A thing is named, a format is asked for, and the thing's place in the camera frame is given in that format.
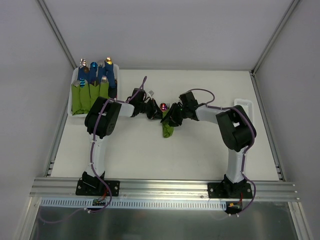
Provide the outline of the iridescent spoon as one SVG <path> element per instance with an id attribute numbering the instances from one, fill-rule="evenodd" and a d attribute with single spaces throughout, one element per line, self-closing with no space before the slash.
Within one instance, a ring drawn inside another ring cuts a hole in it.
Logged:
<path id="1" fill-rule="evenodd" d="M 160 109 L 165 112 L 168 109 L 168 106 L 165 103 L 160 104 Z"/>

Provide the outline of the green paper napkin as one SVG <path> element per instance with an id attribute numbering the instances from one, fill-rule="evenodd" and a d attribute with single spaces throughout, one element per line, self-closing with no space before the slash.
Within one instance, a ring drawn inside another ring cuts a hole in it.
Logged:
<path id="1" fill-rule="evenodd" d="M 174 127 L 169 126 L 168 122 L 162 122 L 162 136 L 164 138 L 169 138 L 174 133 Z"/>

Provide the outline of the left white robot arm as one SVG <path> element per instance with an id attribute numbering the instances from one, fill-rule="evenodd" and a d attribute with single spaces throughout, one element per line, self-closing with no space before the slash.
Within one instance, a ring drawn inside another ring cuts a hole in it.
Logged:
<path id="1" fill-rule="evenodd" d="M 89 163 L 78 180 L 77 196 L 98 196 L 108 194 L 111 185 L 103 182 L 105 177 L 105 156 L 109 136 L 113 133 L 118 117 L 135 117 L 146 114 L 149 120 L 160 120 L 163 112 L 156 101 L 147 97 L 143 89 L 135 88 L 126 101 L 108 100 L 99 96 L 87 114 L 84 125 L 89 134 Z"/>

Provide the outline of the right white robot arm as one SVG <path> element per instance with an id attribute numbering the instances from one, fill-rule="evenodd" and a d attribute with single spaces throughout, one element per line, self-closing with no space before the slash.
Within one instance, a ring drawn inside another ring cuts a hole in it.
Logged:
<path id="1" fill-rule="evenodd" d="M 181 126 L 184 119 L 217 124 L 228 148 L 228 164 L 223 180 L 208 194 L 223 198 L 244 196 L 248 183 L 245 177 L 246 154 L 254 144 L 257 132 L 243 107 L 198 103 L 191 91 L 181 94 L 179 99 L 180 102 L 172 104 L 161 122 L 171 127 Z"/>

